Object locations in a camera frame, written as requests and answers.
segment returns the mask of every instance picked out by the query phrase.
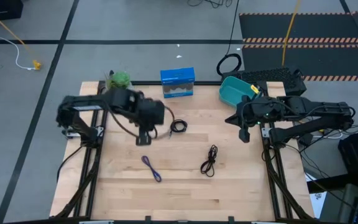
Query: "yellow object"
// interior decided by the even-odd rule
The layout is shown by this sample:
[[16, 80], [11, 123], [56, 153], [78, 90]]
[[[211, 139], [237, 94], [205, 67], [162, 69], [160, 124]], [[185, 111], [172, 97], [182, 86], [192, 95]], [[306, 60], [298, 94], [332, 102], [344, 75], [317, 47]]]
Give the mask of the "yellow object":
[[293, 24], [295, 15], [296, 15], [296, 13], [298, 12], [300, 3], [301, 3], [301, 0], [298, 0], [298, 1], [296, 2], [295, 11], [294, 11], [293, 14], [292, 14], [290, 26], [289, 26], [288, 31], [287, 31], [287, 36], [285, 37], [284, 48], [283, 48], [283, 58], [282, 58], [282, 61], [281, 61], [281, 66], [284, 66], [284, 61], [285, 61], [285, 49], [287, 48], [288, 36], [290, 35], [291, 27], [292, 27], [292, 24]]
[[36, 70], [40, 70], [41, 69], [41, 63], [39, 63], [37, 60], [33, 60], [32, 63], [34, 64], [34, 68]]
[[[14, 36], [23, 46], [24, 48], [30, 53], [30, 54], [34, 54], [34, 52], [29, 48], [29, 46], [27, 46], [22, 40], [20, 40], [20, 38], [18, 38], [18, 36], [16, 36], [7, 26], [5, 26], [5, 24], [3, 24], [0, 21], [0, 25], [3, 26], [3, 28], [5, 28], [10, 34], [12, 34], [12, 36]], [[40, 70], [41, 68], [41, 63], [39, 63], [36, 60], [33, 60], [33, 64], [36, 70]]]
[[254, 91], [256, 94], [259, 93], [258, 88], [256, 88], [254, 85], [251, 85], [251, 90]]

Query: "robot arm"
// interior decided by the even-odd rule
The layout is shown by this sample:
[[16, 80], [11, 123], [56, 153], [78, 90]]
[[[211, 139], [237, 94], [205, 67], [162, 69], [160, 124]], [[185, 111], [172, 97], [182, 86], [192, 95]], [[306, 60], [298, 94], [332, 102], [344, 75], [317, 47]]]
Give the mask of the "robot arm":
[[266, 134], [272, 146], [283, 147], [291, 138], [320, 129], [347, 130], [353, 125], [354, 109], [346, 103], [312, 102], [300, 96], [263, 96], [251, 100], [242, 98], [237, 105], [236, 114], [225, 122], [241, 128], [239, 137], [249, 142], [248, 127], [259, 123], [276, 121], [299, 121], [307, 116], [320, 118], [291, 128], [272, 128]]
[[139, 127], [136, 144], [141, 146], [151, 144], [148, 132], [156, 124], [163, 124], [165, 106], [159, 100], [145, 98], [140, 91], [123, 88], [110, 89], [102, 95], [66, 96], [58, 107], [56, 122], [65, 129], [72, 128], [86, 145], [95, 142], [99, 135], [96, 128], [89, 127], [80, 118], [80, 111], [89, 110], [108, 110], [112, 115], [126, 117]]

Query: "yellow connector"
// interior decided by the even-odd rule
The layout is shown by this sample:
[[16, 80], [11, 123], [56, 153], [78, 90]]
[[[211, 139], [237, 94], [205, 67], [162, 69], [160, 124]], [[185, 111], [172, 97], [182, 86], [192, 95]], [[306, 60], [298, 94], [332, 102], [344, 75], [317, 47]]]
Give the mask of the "yellow connector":
[[258, 88], [256, 88], [254, 85], [251, 85], [251, 90], [254, 91], [256, 94], [259, 93]]
[[41, 63], [39, 63], [37, 60], [33, 60], [32, 63], [34, 64], [34, 68], [36, 70], [40, 70], [41, 69]]

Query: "wooden table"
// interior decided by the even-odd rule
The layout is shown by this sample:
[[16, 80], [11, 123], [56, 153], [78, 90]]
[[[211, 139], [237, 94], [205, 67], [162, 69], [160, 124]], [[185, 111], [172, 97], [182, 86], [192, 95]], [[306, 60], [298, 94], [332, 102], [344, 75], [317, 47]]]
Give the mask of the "wooden table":
[[[98, 82], [84, 82], [81, 95], [96, 94]], [[161, 86], [136, 86], [146, 97], [162, 100], [175, 113], [176, 119], [188, 123], [186, 133], [155, 140], [151, 146], [138, 147], [135, 139], [125, 133], [108, 115], [101, 163], [93, 204], [92, 219], [144, 220], [274, 220], [265, 162], [261, 159], [262, 141], [259, 127], [249, 129], [250, 143], [238, 138], [239, 127], [224, 120], [235, 109], [219, 100], [218, 86], [195, 86], [194, 96], [164, 99]], [[270, 96], [284, 95], [282, 83], [268, 83]], [[90, 124], [92, 112], [81, 112]], [[125, 127], [137, 132], [133, 124], [119, 118]], [[172, 118], [165, 113], [168, 129]], [[276, 123], [289, 127], [290, 122]], [[78, 146], [79, 139], [69, 140], [65, 157]], [[200, 173], [212, 144], [219, 148], [215, 176]], [[296, 141], [289, 145], [297, 148]], [[57, 214], [78, 188], [85, 150], [63, 167], [50, 214]], [[289, 191], [305, 211], [313, 215], [310, 196], [299, 153], [281, 149], [283, 168]], [[162, 182], [154, 181], [141, 157], [148, 156]], [[278, 190], [282, 217], [285, 217], [282, 195]]]

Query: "wire on floor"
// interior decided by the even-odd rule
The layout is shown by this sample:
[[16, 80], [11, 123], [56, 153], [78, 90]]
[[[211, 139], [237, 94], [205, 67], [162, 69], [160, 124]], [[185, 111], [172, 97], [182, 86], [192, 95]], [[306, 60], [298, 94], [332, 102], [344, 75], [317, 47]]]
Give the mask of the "wire on floor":
[[[203, 2], [209, 2], [209, 3], [211, 3], [211, 5], [212, 5], [212, 7], [213, 7], [214, 9], [217, 9], [217, 8], [219, 8], [220, 6], [223, 6], [224, 0], [219, 0], [218, 2], [214, 2], [214, 1], [212, 1], [212, 0], [198, 0], [198, 2], [195, 3], [195, 4], [191, 4], [191, 2], [196, 2], [196, 1], [195, 1], [195, 0], [187, 0], [187, 5], [189, 5], [189, 6], [191, 6], [191, 7], [195, 7], [195, 6], [199, 6], [199, 5], [200, 5], [201, 3], [203, 3]], [[224, 3], [224, 5], [225, 5], [226, 7], [230, 7], [232, 3], [233, 3], [233, 0], [226, 0], [226, 2]]]
[[282, 58], [281, 66], [284, 66], [284, 62], [285, 62], [285, 50], [286, 50], [286, 48], [287, 48], [288, 36], [290, 35], [291, 28], [292, 28], [292, 24], [293, 24], [293, 21], [294, 21], [294, 19], [295, 19], [295, 15], [296, 15], [297, 12], [298, 12], [300, 3], [301, 3], [301, 0], [298, 0], [298, 1], [296, 2], [295, 11], [294, 11], [293, 14], [292, 14], [290, 26], [288, 27], [287, 35], [285, 36], [284, 46], [283, 46], [283, 58]]
[[[18, 36], [16, 36], [7, 26], [5, 26], [5, 24], [3, 24], [1, 21], [0, 21], [0, 25], [2, 25], [3, 28], [5, 28], [9, 33], [11, 33], [26, 48], [26, 50], [28, 52], [31, 52], [31, 49], [22, 40], [20, 40], [20, 38], [18, 38]], [[15, 46], [15, 48], [17, 50], [15, 63], [19, 68], [23, 68], [23, 69], [27, 69], [27, 70], [40, 70], [41, 63], [39, 63], [36, 60], [33, 60], [34, 67], [23, 67], [23, 66], [19, 65], [19, 63], [17, 62], [19, 60], [19, 56], [20, 56], [20, 50], [19, 50], [18, 46], [15, 43], [13, 43], [10, 40], [7, 40], [7, 39], [5, 39], [3, 37], [0, 37], [0, 39], [5, 40], [6, 42], [8, 42], [8, 43], [12, 44], [13, 46]]]
[[232, 38], [233, 38], [233, 31], [234, 31], [234, 25], [236, 24], [236, 17], [237, 17], [237, 10], [239, 8], [239, 1], [240, 0], [237, 0], [237, 4], [236, 4], [236, 10], [234, 11], [234, 19], [233, 19], [233, 25], [231, 27], [231, 33], [230, 33], [230, 40], [229, 40], [229, 47], [227, 48], [227, 52], [226, 54], [224, 55], [224, 57], [218, 62], [218, 65], [216, 66], [216, 73], [218, 73], [218, 75], [222, 76], [222, 72], [221, 72], [221, 64], [226, 60], [228, 59], [229, 57], [235, 57], [237, 59], [237, 66], [232, 70], [232, 72], [236, 72], [240, 69], [241, 67], [241, 57], [239, 54], [229, 54], [229, 51], [230, 51], [230, 46], [231, 46], [231, 41], [232, 41]]

